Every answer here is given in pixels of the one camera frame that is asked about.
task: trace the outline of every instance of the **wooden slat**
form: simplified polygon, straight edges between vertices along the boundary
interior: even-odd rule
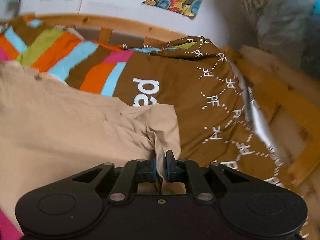
[[[320,82],[302,71],[297,71],[281,62],[277,57],[261,49],[242,45],[240,53],[250,62],[262,68],[280,81],[287,83],[298,93],[320,107]]]
[[[304,129],[283,108],[278,109],[269,126],[277,143],[281,161],[288,166],[291,165],[306,148],[310,139],[302,138],[301,133]]]
[[[55,25],[85,25],[96,26],[104,29],[128,32],[143,37],[150,37],[160,41],[172,41],[187,35],[155,25],[142,23],[129,19],[96,15],[40,15],[36,19]]]
[[[280,105],[266,93],[257,89],[257,86],[254,86],[252,88],[252,93],[257,103],[259,104],[259,108],[263,112],[267,122],[270,123]]]
[[[320,108],[287,83],[255,66],[249,60],[239,58],[236,65],[241,73],[256,86],[256,89],[279,103],[313,138],[314,141],[307,145],[289,169],[296,185],[299,185],[320,164],[320,151],[318,148],[313,149],[320,138]]]
[[[111,33],[112,33],[112,30],[110,29],[101,28],[100,34],[99,34],[99,42],[105,45],[108,45]]]
[[[293,176],[292,183],[295,186],[300,185],[320,165],[319,149],[318,141],[310,142],[290,165],[288,172]]]
[[[145,37],[143,41],[143,45],[148,45],[150,47],[157,47],[157,45],[163,43],[163,41],[156,40],[153,38]]]

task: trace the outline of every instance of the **wooden bed frame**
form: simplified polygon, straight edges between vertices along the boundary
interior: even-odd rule
[[[113,30],[143,36],[144,44],[149,46],[187,36],[147,23],[116,17],[70,14],[29,14],[24,17],[36,18],[53,25],[99,27],[99,42],[103,44],[109,43]],[[284,135],[289,130],[281,131],[281,127],[287,125],[286,122],[274,125],[276,128],[273,132],[282,138],[282,141],[277,140],[279,148],[285,154],[289,152],[289,174],[292,176],[293,184],[299,186],[308,180],[313,171],[320,169],[320,82],[289,68],[262,50],[242,46],[239,52],[241,58],[237,60],[236,65],[252,83],[254,95],[268,115],[271,128],[278,112],[285,112],[289,118],[288,122],[295,123],[287,129],[292,130],[290,127],[294,126],[300,142],[297,142],[294,136]]]

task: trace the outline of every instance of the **crumpled fabric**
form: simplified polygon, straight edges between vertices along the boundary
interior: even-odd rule
[[[14,208],[25,193],[105,162],[116,167],[156,152],[180,154],[173,106],[128,106],[76,90],[47,73],[0,62],[0,208],[20,228]]]
[[[317,0],[243,0],[261,49],[294,69],[320,79],[319,28],[313,17]]]

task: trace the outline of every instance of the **green stripe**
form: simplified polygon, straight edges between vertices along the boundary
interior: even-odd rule
[[[35,39],[45,30],[52,29],[47,24],[42,24],[39,27],[33,28],[29,27],[22,17],[18,17],[13,19],[10,22],[14,32],[23,40],[23,42],[29,46],[31,45]]]
[[[181,48],[181,49],[189,49],[191,46],[195,45],[197,43],[197,41],[195,42],[189,42],[189,43],[185,43],[185,44],[180,44],[177,46],[172,46],[173,48]]]
[[[62,34],[62,30],[55,28],[44,30],[28,47],[28,49],[17,57],[16,61],[21,65],[32,66]]]

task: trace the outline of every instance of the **orange stripe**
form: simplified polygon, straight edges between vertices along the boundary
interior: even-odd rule
[[[0,46],[12,60],[19,56],[19,52],[17,52],[14,46],[12,46],[12,44],[5,38],[4,34],[0,35]]]
[[[101,47],[104,47],[106,49],[110,49],[111,51],[114,51],[114,52],[120,52],[120,51],[123,51],[121,45],[116,45],[116,46],[109,46],[109,45],[106,45],[106,44],[103,44],[101,42],[98,42],[98,41],[91,41],[95,44],[98,44],[100,45]]]
[[[116,63],[101,63],[86,74],[80,90],[100,94]]]
[[[47,72],[58,61],[68,56],[82,40],[71,33],[63,33],[32,65],[40,72]]]

